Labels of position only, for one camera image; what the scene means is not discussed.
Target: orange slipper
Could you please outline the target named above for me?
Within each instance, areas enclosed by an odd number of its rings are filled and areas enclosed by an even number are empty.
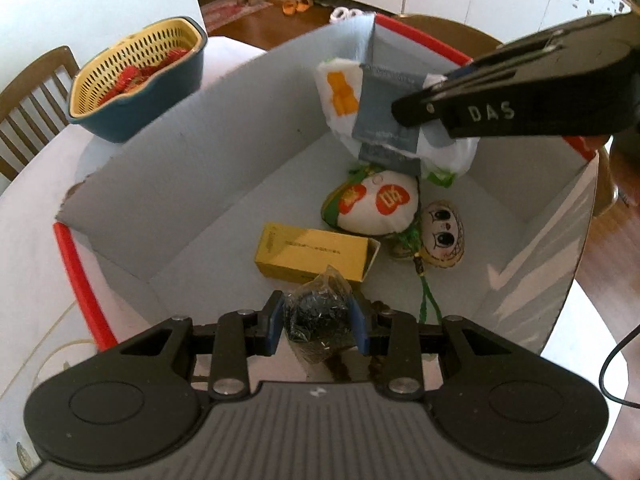
[[[309,7],[313,6],[312,0],[300,0],[298,2],[298,6],[296,7],[297,12],[305,12]]]
[[[292,0],[287,0],[282,4],[282,12],[287,16],[293,16],[296,13],[297,3]]]

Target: yellow box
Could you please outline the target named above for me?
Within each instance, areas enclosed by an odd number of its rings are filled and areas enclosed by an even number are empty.
[[[283,224],[265,224],[255,253],[255,264],[268,278],[306,283],[331,265],[358,287],[378,255],[380,242]]]

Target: cartoon face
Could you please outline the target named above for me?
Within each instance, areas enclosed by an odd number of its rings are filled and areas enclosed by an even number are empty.
[[[422,256],[431,265],[452,267],[460,260],[465,237],[452,204],[439,200],[422,210],[422,245]]]
[[[401,233],[418,211],[418,182],[395,171],[381,171],[342,192],[338,227],[350,233],[382,236]]]

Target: yellow strainer basket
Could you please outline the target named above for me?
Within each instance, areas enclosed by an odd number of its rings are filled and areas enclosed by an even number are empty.
[[[207,33],[184,17],[162,20],[127,36],[78,72],[69,92],[69,121],[103,139],[124,142],[200,87],[206,43]],[[133,91],[98,104],[126,66],[157,65],[174,48],[190,52]]]

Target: doormat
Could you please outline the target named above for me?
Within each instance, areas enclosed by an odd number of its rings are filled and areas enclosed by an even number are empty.
[[[211,35],[217,28],[248,14],[253,14],[258,10],[265,9],[270,5],[272,4],[269,2],[262,2],[254,6],[238,5],[236,0],[216,0],[200,7],[200,12],[202,12],[207,35]]]

